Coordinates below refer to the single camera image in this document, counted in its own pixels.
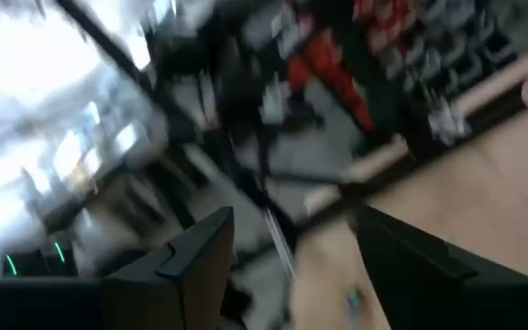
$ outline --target desk surface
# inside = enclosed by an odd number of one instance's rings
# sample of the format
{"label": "desk surface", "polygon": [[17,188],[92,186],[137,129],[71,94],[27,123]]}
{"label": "desk surface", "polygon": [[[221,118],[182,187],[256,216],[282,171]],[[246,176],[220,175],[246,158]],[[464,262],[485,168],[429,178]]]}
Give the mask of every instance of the desk surface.
{"label": "desk surface", "polygon": [[[368,166],[362,160],[347,172],[363,175]],[[332,198],[330,189],[321,188],[308,206]],[[528,113],[365,203],[528,275]],[[348,329],[346,293],[356,286],[366,294],[362,328],[389,328],[346,220],[310,234],[299,246],[292,295],[297,330]]]}

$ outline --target red object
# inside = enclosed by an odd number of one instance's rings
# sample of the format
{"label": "red object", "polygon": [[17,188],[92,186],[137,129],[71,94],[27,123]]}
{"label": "red object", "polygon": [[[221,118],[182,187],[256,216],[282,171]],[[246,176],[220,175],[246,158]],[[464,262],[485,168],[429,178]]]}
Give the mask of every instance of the red object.
{"label": "red object", "polygon": [[309,82],[310,75],[309,66],[305,63],[302,57],[295,56],[289,60],[287,80],[289,81],[289,86],[292,91],[304,91]]}
{"label": "red object", "polygon": [[341,55],[331,40],[331,34],[326,31],[313,38],[305,48],[304,57],[317,75],[334,88],[362,129],[371,132],[374,123],[366,101],[359,95],[353,77],[342,68]]}
{"label": "red object", "polygon": [[375,0],[355,0],[354,1],[354,20],[369,17],[374,13]]}
{"label": "red object", "polygon": [[415,13],[406,0],[390,0],[386,5],[375,8],[367,36],[371,51],[376,54],[383,50],[398,39],[415,19]]}

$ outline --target black frame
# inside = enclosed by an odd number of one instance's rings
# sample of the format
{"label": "black frame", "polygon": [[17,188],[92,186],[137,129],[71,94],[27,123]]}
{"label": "black frame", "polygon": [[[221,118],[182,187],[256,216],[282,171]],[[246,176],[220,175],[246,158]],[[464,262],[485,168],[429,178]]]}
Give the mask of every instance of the black frame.
{"label": "black frame", "polygon": [[366,205],[351,226],[390,328],[528,328],[528,276]]}
{"label": "black frame", "polygon": [[[83,10],[78,7],[72,0],[56,0],[60,7],[69,14],[82,28],[86,31],[95,42],[105,51],[105,53],[112,58],[117,64],[118,68],[125,73],[130,79],[136,83],[141,91],[156,105],[159,105],[163,111],[169,116],[176,114],[177,117],[186,116],[180,107],[172,100],[169,95],[158,96],[153,91],[149,84],[149,79],[144,72],[139,71],[129,57],[89,18]],[[305,234],[312,229],[322,226],[326,223],[336,219],[347,210],[353,209],[360,200],[378,193],[398,180],[401,180],[415,171],[423,168],[434,160],[444,156],[447,152],[468,143],[473,138],[476,138],[486,130],[495,127],[504,120],[514,116],[521,109],[524,104],[521,100],[522,84],[518,83],[516,87],[506,91],[501,96],[488,102],[476,113],[467,117],[467,122],[472,127],[472,135],[461,139],[451,148],[444,147],[438,143],[425,140],[424,138],[417,138],[413,134],[406,136],[407,142],[411,146],[410,154],[402,157],[391,165],[386,170],[383,170],[373,178],[365,182],[341,182],[332,178],[322,178],[309,176],[306,174],[296,173],[270,173],[264,171],[263,176],[272,180],[303,182],[303,183],[321,183],[321,184],[336,184],[340,188],[341,197],[333,203],[322,208],[318,212],[305,216],[299,221],[292,221],[291,218],[268,196],[265,190],[261,189],[255,177],[253,170],[248,170],[242,167],[233,154],[233,146],[229,138],[225,136],[225,132],[214,132],[218,140],[221,142],[221,151],[223,156],[228,161],[229,168],[224,170],[224,174],[230,176],[236,187],[242,191],[256,206],[266,210],[271,210],[277,217],[280,228],[286,236],[287,243],[292,252],[296,249],[298,237]],[[186,118],[191,125],[193,121]],[[170,140],[173,143],[196,142],[200,140],[197,136],[176,136]],[[188,212],[188,208],[182,201],[176,201],[169,198],[170,205],[175,205],[173,211],[179,218],[179,221],[184,224],[183,227],[194,223],[193,216]],[[268,252],[274,249],[274,244],[271,239],[261,241],[257,247],[248,251],[239,251],[236,253],[237,264],[236,268],[244,269],[246,266],[263,257]]]}

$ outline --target wooden board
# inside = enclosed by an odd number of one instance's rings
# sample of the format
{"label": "wooden board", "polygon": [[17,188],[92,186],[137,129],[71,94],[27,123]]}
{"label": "wooden board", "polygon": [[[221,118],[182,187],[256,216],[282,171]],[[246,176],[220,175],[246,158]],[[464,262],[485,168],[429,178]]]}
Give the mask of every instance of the wooden board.
{"label": "wooden board", "polygon": [[[364,172],[364,166],[349,172]],[[332,198],[313,195],[315,205]],[[528,113],[366,202],[528,275]],[[358,316],[362,328],[389,328],[345,221],[299,246],[292,290],[297,330],[349,329],[346,294],[357,286],[366,295]]]}

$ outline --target green light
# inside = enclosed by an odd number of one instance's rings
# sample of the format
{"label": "green light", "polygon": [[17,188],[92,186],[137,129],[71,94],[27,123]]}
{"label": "green light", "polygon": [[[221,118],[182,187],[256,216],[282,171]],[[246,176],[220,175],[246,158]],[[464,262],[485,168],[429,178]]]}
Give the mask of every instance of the green light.
{"label": "green light", "polygon": [[62,254],[61,246],[58,243],[54,243],[54,246],[56,247],[57,251],[59,251],[60,261],[62,261],[62,263],[65,263],[64,254]]}
{"label": "green light", "polygon": [[11,271],[14,273],[14,276],[17,276],[17,270],[16,265],[14,265],[14,260],[11,259],[8,255],[5,255],[7,257],[7,262],[9,263],[9,267],[11,267]]}

